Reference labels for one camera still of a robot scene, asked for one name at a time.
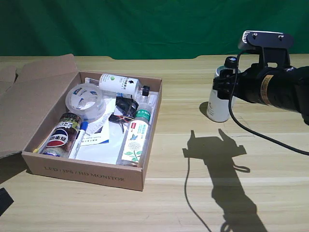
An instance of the white bottle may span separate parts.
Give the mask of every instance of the white bottle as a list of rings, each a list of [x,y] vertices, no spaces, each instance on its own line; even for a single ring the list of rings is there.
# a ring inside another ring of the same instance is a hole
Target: white bottle
[[[216,69],[214,78],[219,77],[220,71],[223,69],[233,69],[235,73],[237,60],[236,57],[227,57],[225,64]],[[218,91],[211,89],[208,106],[207,106],[207,117],[215,122],[225,122],[229,119],[230,113],[228,111],[228,100],[222,100],[217,96]],[[235,103],[236,97],[232,98],[232,107]]]
[[[109,92],[116,92],[117,97],[133,98],[134,100],[142,95],[145,89],[149,89],[148,86],[143,86],[138,79],[108,73],[102,74],[99,88]]]

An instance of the green backdrop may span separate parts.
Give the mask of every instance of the green backdrop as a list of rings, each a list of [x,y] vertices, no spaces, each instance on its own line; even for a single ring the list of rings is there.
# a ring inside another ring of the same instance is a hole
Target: green backdrop
[[[0,0],[0,56],[195,58],[235,54],[243,31],[309,53],[309,0]]]

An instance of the box lid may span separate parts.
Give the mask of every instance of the box lid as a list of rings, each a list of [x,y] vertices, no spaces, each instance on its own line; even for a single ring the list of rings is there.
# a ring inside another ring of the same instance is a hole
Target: box lid
[[[16,76],[16,67],[8,66],[0,70],[0,97],[13,85]]]
[[[25,149],[78,73],[72,54],[26,64],[15,83],[12,72],[0,72],[11,83],[0,96],[0,158]]]

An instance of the clear tape roll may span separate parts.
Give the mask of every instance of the clear tape roll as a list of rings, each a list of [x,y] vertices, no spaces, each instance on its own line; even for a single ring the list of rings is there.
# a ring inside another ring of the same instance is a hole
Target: clear tape roll
[[[66,96],[66,106],[87,122],[99,119],[106,108],[102,90],[94,84],[79,84],[72,88]]]

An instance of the marker pen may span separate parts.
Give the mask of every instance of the marker pen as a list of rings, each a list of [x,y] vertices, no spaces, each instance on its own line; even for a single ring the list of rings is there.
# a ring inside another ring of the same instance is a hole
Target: marker pen
[[[50,136],[52,136],[53,132],[55,130],[55,127],[51,130],[51,132],[49,133],[49,135],[45,138],[45,140],[43,142],[41,142],[41,144],[33,150],[33,153],[41,153],[43,151],[43,149],[46,147]]]
[[[87,127],[88,127],[88,122],[86,122],[86,121],[82,122],[81,129],[78,132],[77,139],[75,140],[73,148],[70,152],[69,159],[75,159],[76,158],[77,152],[78,152],[79,147],[82,143],[82,140],[83,140],[83,137],[86,133]]]

